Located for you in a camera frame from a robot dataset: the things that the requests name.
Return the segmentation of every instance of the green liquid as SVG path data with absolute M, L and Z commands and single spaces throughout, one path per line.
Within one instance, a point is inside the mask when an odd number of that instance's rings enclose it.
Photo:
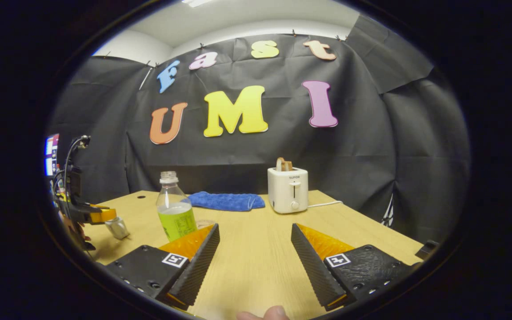
M 159 220 L 169 241 L 175 241 L 193 231 L 197 231 L 197 223 L 190 204 L 180 204 L 173 208 L 158 212 Z

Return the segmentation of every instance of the toaster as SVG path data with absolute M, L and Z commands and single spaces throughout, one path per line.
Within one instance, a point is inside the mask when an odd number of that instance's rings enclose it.
M 277 213 L 293 213 L 307 209 L 307 171 L 293 168 L 268 169 L 268 199 Z

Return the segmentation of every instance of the wooden table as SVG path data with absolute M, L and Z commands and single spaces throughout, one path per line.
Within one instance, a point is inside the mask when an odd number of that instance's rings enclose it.
M 168 242 L 155 207 L 157 196 L 157 192 L 139 191 L 101 203 L 116 209 L 130 235 L 118 240 L 105 225 L 87 225 L 84 229 L 96 247 L 91 252 L 96 261 L 108 264 L 140 245 L 160 247 Z M 249 212 L 193 208 L 200 227 L 219 223 L 221 241 L 195 305 L 187 312 L 207 320 L 229 320 L 239 311 L 262 316 L 270 306 L 281 304 L 292 320 L 325 314 L 290 241 L 292 223 L 353 247 L 372 244 L 409 265 L 421 261 L 415 256 L 421 243 L 342 203 L 280 215 L 268 204 L 267 195 L 262 198 L 266 207 Z M 310 205 L 334 200 L 320 191 L 309 191 Z

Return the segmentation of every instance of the screen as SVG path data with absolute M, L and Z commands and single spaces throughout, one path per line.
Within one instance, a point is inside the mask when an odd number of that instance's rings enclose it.
M 54 176 L 59 170 L 59 164 L 56 162 L 56 151 L 59 146 L 59 134 L 53 134 L 47 138 L 45 143 L 44 167 L 45 175 Z

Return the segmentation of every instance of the ceiling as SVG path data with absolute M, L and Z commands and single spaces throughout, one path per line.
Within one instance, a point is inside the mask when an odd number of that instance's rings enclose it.
M 130 30 L 177 47 L 208 32 L 263 20 L 311 20 L 353 27 L 356 10 L 333 0 L 213 0 L 192 8 L 177 1 Z

